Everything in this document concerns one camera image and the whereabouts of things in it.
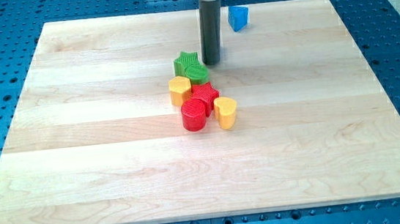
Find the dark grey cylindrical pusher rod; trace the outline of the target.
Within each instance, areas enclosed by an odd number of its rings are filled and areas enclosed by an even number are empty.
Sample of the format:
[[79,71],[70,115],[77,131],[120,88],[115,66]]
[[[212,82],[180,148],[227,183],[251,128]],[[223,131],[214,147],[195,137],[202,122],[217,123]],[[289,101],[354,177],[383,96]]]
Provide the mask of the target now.
[[221,0],[199,0],[202,61],[216,65],[221,58]]

